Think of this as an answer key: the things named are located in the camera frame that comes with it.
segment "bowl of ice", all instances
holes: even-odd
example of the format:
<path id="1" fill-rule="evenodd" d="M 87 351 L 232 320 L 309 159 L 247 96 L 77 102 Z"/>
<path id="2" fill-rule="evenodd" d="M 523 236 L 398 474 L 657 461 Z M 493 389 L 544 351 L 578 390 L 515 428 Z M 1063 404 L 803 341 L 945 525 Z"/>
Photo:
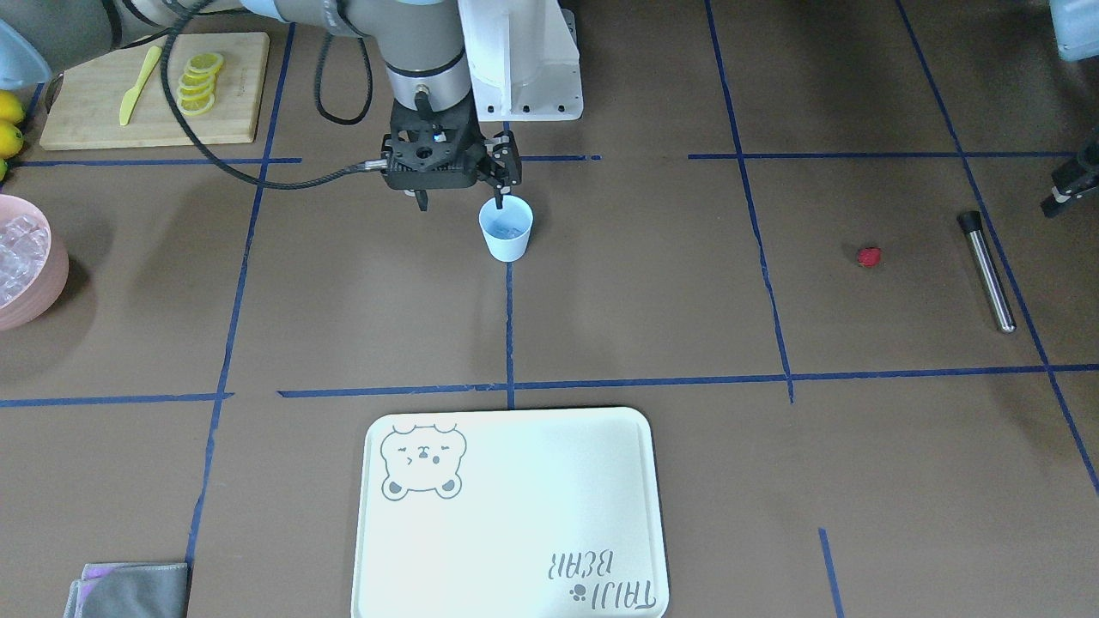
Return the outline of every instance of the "bowl of ice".
<path id="1" fill-rule="evenodd" d="M 68 253 L 33 203 L 0 195 L 0 331 L 41 316 L 60 296 Z"/>

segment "gray cloth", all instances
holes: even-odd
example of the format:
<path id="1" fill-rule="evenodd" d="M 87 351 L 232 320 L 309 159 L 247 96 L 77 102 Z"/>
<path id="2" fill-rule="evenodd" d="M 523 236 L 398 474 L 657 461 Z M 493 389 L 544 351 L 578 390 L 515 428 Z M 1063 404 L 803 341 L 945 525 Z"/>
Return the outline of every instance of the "gray cloth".
<path id="1" fill-rule="evenodd" d="M 65 618 L 184 618 L 185 563 L 88 564 L 69 586 Z"/>

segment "black cap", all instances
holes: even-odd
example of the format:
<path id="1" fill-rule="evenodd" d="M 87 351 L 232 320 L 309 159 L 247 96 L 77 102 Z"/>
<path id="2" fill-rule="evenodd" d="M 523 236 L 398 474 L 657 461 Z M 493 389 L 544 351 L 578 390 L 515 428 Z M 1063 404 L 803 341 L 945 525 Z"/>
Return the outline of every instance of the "black cap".
<path id="1" fill-rule="evenodd" d="M 963 212 L 958 214 L 958 225 L 962 225 L 962 233 L 968 234 L 969 232 L 979 232 L 980 225 L 980 212 L 977 210 L 970 210 L 969 212 Z"/>

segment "lemon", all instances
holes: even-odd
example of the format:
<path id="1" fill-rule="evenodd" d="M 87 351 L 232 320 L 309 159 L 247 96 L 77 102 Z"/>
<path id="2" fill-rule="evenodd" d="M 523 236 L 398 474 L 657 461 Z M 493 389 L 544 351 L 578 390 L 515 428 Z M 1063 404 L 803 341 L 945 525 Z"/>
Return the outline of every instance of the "lemon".
<path id="1" fill-rule="evenodd" d="M 0 120 L 0 158 L 13 157 L 21 150 L 23 150 L 23 132 L 7 120 Z"/>
<path id="2" fill-rule="evenodd" d="M 195 101 L 197 99 L 202 99 L 208 95 L 213 95 L 213 89 L 214 84 L 212 81 L 209 85 L 197 89 L 176 88 L 176 98 L 182 101 Z"/>
<path id="3" fill-rule="evenodd" d="M 193 74 L 217 73 L 225 64 L 225 56 L 218 52 L 202 52 L 187 60 L 187 70 Z"/>
<path id="4" fill-rule="evenodd" d="M 204 73 L 202 75 L 195 75 L 191 73 L 184 73 L 179 76 L 179 87 L 187 88 L 189 90 L 196 90 L 199 88 L 206 88 L 212 81 L 217 80 L 218 76 L 212 73 Z"/>
<path id="5" fill-rule="evenodd" d="M 14 92 L 0 90 L 0 120 L 7 120 L 12 124 L 19 124 L 26 118 L 23 111 L 23 103 Z"/>
<path id="6" fill-rule="evenodd" d="M 184 115 L 199 115 L 210 111 L 213 107 L 213 92 L 210 92 L 206 97 L 199 99 L 178 99 L 176 104 L 179 106 L 179 111 L 184 112 Z"/>

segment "red object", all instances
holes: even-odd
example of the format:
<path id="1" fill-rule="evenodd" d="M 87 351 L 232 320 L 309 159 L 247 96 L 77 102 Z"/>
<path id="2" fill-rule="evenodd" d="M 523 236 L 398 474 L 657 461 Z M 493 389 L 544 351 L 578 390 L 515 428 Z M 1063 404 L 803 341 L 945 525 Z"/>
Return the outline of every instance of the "red object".
<path id="1" fill-rule="evenodd" d="M 881 250 L 876 246 L 868 246 L 858 250 L 858 265 L 864 268 L 873 268 L 881 262 Z"/>

